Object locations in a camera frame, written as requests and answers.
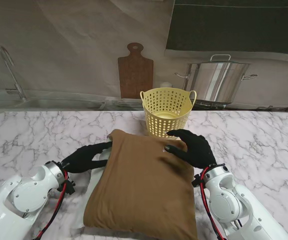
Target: cutting board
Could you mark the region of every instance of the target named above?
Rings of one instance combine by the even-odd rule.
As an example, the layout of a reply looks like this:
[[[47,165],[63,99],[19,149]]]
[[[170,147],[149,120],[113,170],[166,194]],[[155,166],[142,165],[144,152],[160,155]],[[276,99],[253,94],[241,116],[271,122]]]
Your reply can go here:
[[[118,58],[120,94],[122,99],[139,99],[140,91],[153,88],[154,61],[141,55],[142,44],[127,45],[130,54]]]

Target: brown pillow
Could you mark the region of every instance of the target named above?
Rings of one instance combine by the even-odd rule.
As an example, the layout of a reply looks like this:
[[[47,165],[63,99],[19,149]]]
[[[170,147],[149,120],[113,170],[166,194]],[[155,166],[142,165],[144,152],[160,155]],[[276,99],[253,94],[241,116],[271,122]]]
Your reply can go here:
[[[180,140],[114,130],[112,152],[90,196],[87,227],[142,233],[163,240],[197,240],[193,168],[164,152]]]

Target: red cable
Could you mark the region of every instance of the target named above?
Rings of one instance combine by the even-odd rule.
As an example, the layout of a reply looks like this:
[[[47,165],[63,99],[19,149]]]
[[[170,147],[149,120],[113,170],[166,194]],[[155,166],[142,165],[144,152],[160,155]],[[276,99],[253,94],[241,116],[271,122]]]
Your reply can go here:
[[[68,174],[67,174],[67,172],[64,171],[64,174],[65,174],[65,180],[67,180],[67,179],[68,179]],[[59,207],[59,203],[61,202],[62,198],[64,198],[65,190],[66,190],[66,181],[64,182],[63,191],[61,192],[61,194],[60,194],[60,196],[59,196],[59,199],[58,199],[58,202],[57,202],[57,204],[56,204],[56,207],[55,207],[54,212],[56,212],[56,210],[57,210],[58,207]],[[43,229],[48,228],[49,225],[50,225],[50,222],[48,222],[47,225],[46,225]],[[37,238],[41,237],[42,235],[43,235],[43,230],[41,230],[41,231],[39,232],[39,234],[37,235]]]
[[[209,167],[206,167],[203,171],[202,171],[202,174],[200,176],[200,179],[203,180],[204,178],[204,175],[206,173],[206,171],[209,169]],[[203,203],[204,203],[204,207],[206,209],[206,212],[209,214],[208,217],[210,219],[210,221],[213,223],[213,227],[215,228],[215,231],[217,232],[217,234],[219,235],[219,237],[221,238],[221,240],[225,240],[224,237],[221,235],[220,231],[218,230],[216,224],[215,224],[215,221],[213,220],[212,216],[210,215],[210,211],[209,211],[209,207],[208,207],[208,204],[207,204],[207,200],[206,200],[206,196],[205,196],[205,191],[204,191],[204,184],[201,182],[200,183],[200,190],[201,190],[201,195],[202,195],[202,200],[203,200]]]

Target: pot handle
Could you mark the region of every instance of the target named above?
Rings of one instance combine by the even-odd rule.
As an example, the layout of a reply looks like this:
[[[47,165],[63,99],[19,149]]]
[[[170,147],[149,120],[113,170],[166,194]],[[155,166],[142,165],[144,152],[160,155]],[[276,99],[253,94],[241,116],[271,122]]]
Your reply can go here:
[[[256,78],[257,76],[258,76],[257,74],[251,74],[251,75],[248,75],[248,76],[244,76],[244,77],[242,78],[242,81],[243,81],[243,80],[254,79],[254,78]]]
[[[188,84],[189,75],[187,75],[187,76],[182,76],[182,75],[180,75],[178,72],[176,72],[175,75],[178,76],[178,77],[180,77],[180,78],[185,79],[184,85],[183,85],[183,90],[186,90],[187,84]]]
[[[230,59],[232,58],[232,56],[230,54],[214,54],[212,55],[212,57],[210,58],[210,62],[213,60],[214,56],[229,56],[228,61],[230,61]]]

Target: black glove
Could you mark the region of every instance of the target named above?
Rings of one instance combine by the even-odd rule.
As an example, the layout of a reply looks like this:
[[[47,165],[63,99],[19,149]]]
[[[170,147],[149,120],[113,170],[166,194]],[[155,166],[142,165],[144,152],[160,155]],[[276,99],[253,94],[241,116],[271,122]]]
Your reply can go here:
[[[191,166],[204,169],[210,164],[217,164],[213,152],[207,140],[199,135],[193,134],[191,131],[179,129],[167,132],[169,136],[180,137],[187,145],[187,152],[178,149],[172,145],[166,145],[165,150],[188,162]]]
[[[67,158],[61,165],[64,170],[69,173],[83,173],[89,169],[96,169],[106,166],[107,160],[92,161],[96,154],[102,153],[104,149],[108,149],[113,145],[113,142],[102,142],[94,145],[82,146],[77,149]]]

